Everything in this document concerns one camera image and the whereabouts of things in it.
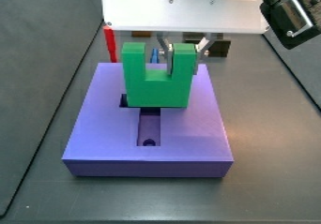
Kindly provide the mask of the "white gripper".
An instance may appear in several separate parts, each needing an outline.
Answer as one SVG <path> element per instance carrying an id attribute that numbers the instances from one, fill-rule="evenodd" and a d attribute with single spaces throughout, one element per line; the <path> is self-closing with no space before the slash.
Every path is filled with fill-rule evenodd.
<path id="1" fill-rule="evenodd" d="M 262 34 L 268 29 L 260 14 L 262 0 L 101 0 L 105 24 L 114 30 L 157 31 L 156 40 L 172 68 L 172 45 L 165 32 L 203 32 L 193 45 L 193 71 L 216 33 Z"/>

